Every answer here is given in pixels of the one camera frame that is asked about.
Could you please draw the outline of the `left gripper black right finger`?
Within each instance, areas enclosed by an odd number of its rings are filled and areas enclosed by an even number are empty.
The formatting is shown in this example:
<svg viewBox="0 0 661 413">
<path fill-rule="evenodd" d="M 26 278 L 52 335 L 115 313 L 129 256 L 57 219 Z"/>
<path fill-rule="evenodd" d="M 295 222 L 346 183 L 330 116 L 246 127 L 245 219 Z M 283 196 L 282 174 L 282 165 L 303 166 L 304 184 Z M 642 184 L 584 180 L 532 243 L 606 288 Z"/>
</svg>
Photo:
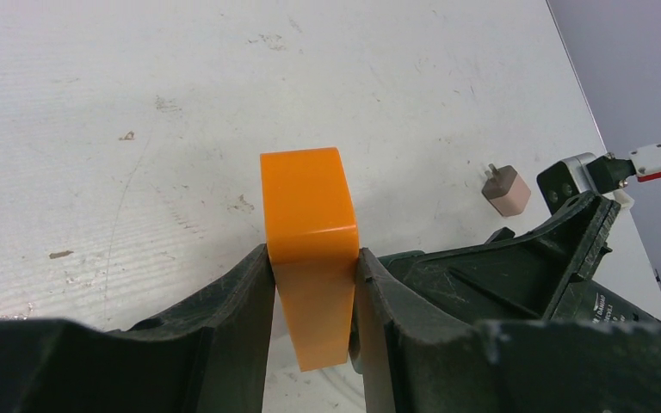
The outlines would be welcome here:
<svg viewBox="0 0 661 413">
<path fill-rule="evenodd" d="M 356 270 L 369 412 L 661 412 L 661 324 L 465 324 L 395 280 Z"/>
</svg>

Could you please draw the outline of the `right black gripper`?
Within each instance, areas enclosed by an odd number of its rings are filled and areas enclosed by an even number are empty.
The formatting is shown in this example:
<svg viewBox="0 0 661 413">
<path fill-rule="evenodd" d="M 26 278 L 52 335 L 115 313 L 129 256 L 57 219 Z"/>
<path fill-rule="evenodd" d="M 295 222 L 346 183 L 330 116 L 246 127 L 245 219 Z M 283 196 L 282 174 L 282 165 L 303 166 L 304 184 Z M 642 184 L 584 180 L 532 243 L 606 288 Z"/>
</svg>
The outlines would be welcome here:
<svg viewBox="0 0 661 413">
<path fill-rule="evenodd" d="M 457 319 L 659 323 L 594 280 L 621 206 L 586 192 L 521 236 L 508 227 L 455 250 L 382 256 L 399 282 Z"/>
</svg>

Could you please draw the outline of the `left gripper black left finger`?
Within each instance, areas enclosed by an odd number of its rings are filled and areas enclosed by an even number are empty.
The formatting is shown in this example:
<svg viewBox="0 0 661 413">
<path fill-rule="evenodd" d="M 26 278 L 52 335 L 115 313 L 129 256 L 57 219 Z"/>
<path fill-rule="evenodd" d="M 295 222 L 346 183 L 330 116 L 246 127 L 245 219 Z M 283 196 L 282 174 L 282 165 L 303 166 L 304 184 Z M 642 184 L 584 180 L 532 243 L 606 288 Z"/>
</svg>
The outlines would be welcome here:
<svg viewBox="0 0 661 413">
<path fill-rule="evenodd" d="M 128 330 L 0 320 L 0 412 L 259 412 L 274 302 L 259 245 Z"/>
</svg>

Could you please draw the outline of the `pink brown small charger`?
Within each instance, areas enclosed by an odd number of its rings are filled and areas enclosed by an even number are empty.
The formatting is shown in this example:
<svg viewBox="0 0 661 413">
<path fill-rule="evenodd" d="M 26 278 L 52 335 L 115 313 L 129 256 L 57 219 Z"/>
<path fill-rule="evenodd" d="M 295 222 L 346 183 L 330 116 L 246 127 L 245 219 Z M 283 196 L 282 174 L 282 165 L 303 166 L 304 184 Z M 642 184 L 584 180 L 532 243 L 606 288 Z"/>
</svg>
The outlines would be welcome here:
<svg viewBox="0 0 661 413">
<path fill-rule="evenodd" d="M 481 189 L 484 198 L 502 217 L 513 217 L 524 212 L 531 190 L 512 165 L 500 168 L 490 163 L 485 172 L 486 181 Z"/>
</svg>

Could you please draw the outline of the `orange power strip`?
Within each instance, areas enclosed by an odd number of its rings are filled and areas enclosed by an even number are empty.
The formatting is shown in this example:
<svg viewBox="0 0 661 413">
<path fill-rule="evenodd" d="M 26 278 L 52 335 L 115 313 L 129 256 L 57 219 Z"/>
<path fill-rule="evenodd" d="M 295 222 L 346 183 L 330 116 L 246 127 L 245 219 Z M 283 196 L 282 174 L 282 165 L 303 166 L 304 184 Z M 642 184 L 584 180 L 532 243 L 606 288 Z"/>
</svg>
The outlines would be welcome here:
<svg viewBox="0 0 661 413">
<path fill-rule="evenodd" d="M 263 153 L 263 215 L 299 369 L 348 359 L 360 237 L 339 150 Z"/>
</svg>

